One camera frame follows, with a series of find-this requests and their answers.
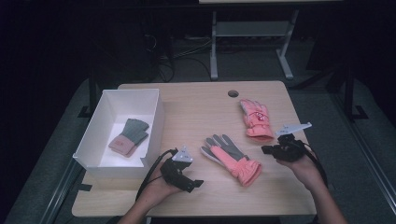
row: person's right hand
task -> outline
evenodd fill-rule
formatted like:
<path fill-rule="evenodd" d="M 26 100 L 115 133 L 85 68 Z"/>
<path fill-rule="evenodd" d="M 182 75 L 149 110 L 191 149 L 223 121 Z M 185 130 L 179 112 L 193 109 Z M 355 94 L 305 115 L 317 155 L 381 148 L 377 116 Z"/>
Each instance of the person's right hand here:
<path fill-rule="evenodd" d="M 294 162 L 281 160 L 276 160 L 276 162 L 289 167 L 308 190 L 324 185 L 317 167 L 306 155 Z"/>

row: pink glove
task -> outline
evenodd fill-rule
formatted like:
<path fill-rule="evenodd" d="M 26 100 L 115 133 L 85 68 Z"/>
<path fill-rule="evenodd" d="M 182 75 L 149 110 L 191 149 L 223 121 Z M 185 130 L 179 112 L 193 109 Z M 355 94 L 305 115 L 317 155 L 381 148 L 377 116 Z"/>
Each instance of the pink glove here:
<path fill-rule="evenodd" d="M 210 149 L 201 147 L 204 155 L 224 165 L 243 187 L 250 186 L 262 172 L 262 165 L 258 161 L 251 161 L 227 135 L 224 134 L 221 138 L 213 135 L 213 139 L 206 138 L 206 143 Z"/>
<path fill-rule="evenodd" d="M 124 157 L 131 157 L 137 146 L 148 136 L 145 130 L 149 125 L 140 119 L 127 119 L 122 133 L 108 145 L 111 150 Z"/>
<path fill-rule="evenodd" d="M 247 136 L 259 142 L 269 142 L 274 139 L 270 128 L 268 110 L 265 105 L 247 99 L 240 101 L 245 111 L 244 121 L 247 125 Z"/>

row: dark background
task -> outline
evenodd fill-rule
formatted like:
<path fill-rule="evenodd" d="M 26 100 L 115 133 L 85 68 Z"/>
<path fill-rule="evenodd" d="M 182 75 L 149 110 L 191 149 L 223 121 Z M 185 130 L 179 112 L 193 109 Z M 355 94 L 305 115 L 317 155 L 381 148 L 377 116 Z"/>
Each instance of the dark background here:
<path fill-rule="evenodd" d="M 92 74 L 100 89 L 150 82 L 156 76 L 158 54 L 172 53 L 169 36 L 210 35 L 211 12 L 114 13 L 100 8 L 97 1 L 3 0 L 0 4 L 3 221 L 81 82 Z M 352 61 L 355 77 L 370 88 L 396 124 L 394 9 L 390 1 L 349 1 L 332 10 L 305 7 L 293 39 L 316 39 L 308 69 Z M 267 17 L 279 16 L 275 8 L 270 11 Z M 233 14 L 246 17 L 235 8 Z M 153 53 L 145 51 L 148 43 L 143 34 L 160 40 Z"/>

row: white box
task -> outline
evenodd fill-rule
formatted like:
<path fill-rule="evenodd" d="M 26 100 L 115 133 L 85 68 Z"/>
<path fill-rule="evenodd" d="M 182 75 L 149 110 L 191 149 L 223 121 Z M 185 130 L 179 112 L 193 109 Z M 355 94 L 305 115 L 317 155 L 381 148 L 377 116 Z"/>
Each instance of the white box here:
<path fill-rule="evenodd" d="M 130 158 L 108 147 L 127 119 L 149 125 L 148 137 Z M 105 90 L 73 158 L 94 177 L 144 178 L 160 156 L 163 124 L 160 90 Z"/>

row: hand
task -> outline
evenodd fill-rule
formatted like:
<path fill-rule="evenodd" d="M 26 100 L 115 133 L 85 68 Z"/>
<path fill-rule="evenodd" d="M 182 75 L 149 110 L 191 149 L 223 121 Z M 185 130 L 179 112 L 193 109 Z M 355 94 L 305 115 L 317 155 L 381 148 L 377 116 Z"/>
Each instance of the hand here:
<path fill-rule="evenodd" d="M 344 215 L 326 188 L 317 167 L 308 156 L 304 155 L 294 162 L 280 160 L 276 160 L 276 162 L 289 167 L 297 179 L 311 192 L 320 223 L 347 223 Z"/>
<path fill-rule="evenodd" d="M 317 167 L 306 155 L 294 162 L 281 160 L 276 160 L 276 162 L 289 167 L 308 190 L 324 185 Z"/>
<path fill-rule="evenodd" d="M 148 185 L 143 189 L 139 200 L 151 204 L 151 208 L 161 203 L 169 195 L 182 191 L 181 189 L 166 183 L 161 174 L 163 162 L 160 162 L 152 173 Z"/>
<path fill-rule="evenodd" d="M 119 223 L 140 223 L 147 212 L 161 203 L 169 195 L 182 191 L 173 185 L 169 185 L 162 178 L 160 168 L 163 162 L 160 162 L 152 173 L 146 187 L 143 189 L 140 197 L 129 209 L 129 211 L 121 218 Z"/>

